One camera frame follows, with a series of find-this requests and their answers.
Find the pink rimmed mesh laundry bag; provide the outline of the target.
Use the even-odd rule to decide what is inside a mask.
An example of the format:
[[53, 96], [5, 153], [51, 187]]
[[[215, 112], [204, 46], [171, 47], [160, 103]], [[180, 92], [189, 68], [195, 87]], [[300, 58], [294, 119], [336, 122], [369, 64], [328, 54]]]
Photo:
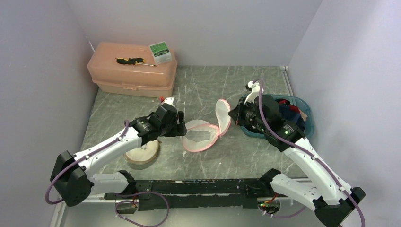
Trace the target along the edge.
[[225, 99], [219, 99], [215, 105], [215, 115], [217, 125], [204, 120], [191, 120], [185, 124], [187, 133], [181, 137], [181, 142], [186, 151], [196, 153], [212, 147], [218, 138], [228, 131], [231, 118], [228, 112], [231, 110], [230, 104]]

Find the beige mesh laundry bag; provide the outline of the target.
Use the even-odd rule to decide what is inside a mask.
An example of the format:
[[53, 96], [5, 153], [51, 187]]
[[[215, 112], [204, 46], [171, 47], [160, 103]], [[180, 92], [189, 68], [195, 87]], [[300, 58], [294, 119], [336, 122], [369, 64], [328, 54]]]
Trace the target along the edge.
[[144, 165], [150, 163], [159, 154], [160, 142], [158, 140], [150, 141], [145, 145], [126, 152], [123, 157], [131, 164]]

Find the red and navy bra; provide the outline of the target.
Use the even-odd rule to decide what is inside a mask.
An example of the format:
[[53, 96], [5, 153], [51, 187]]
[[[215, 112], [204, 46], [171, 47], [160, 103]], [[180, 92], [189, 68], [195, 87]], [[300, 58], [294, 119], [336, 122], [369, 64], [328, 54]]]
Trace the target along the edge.
[[285, 120], [294, 122], [301, 130], [306, 129], [306, 120], [308, 115], [300, 110], [297, 106], [291, 105], [289, 100], [276, 99], [279, 104], [279, 112]]

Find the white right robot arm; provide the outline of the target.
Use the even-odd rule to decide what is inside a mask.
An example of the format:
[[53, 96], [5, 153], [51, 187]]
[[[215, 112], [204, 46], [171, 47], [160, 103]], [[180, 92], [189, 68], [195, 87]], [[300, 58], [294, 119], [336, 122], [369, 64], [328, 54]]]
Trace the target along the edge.
[[260, 178], [264, 195], [278, 193], [296, 200], [312, 210], [326, 227], [339, 227], [354, 210], [359, 214], [361, 226], [366, 225], [359, 207], [365, 192], [360, 187], [351, 187], [328, 167], [303, 130], [295, 122], [282, 118], [280, 104], [274, 98], [259, 95], [252, 102], [241, 98], [228, 115], [237, 125], [263, 133], [265, 139], [295, 162], [313, 183], [308, 186], [271, 169]]

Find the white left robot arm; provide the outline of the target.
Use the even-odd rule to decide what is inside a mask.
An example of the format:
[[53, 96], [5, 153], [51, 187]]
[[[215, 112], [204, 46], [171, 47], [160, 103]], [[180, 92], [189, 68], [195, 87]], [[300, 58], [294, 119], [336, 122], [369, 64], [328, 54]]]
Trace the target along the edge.
[[105, 141], [75, 154], [66, 150], [57, 156], [45, 201], [64, 202], [72, 207], [95, 194], [116, 193], [131, 198], [136, 192], [136, 181], [127, 171], [99, 174], [99, 169], [159, 137], [181, 137], [186, 133], [184, 112], [170, 103], [159, 105], [147, 116], [125, 120], [124, 128]]

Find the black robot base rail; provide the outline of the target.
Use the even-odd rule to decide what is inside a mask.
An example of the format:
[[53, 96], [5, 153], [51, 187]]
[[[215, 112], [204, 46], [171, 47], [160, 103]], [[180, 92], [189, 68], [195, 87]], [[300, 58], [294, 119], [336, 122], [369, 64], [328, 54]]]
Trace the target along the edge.
[[258, 178], [138, 180], [122, 195], [106, 193], [106, 200], [135, 199], [140, 211], [180, 208], [242, 207], [255, 209], [276, 193]]

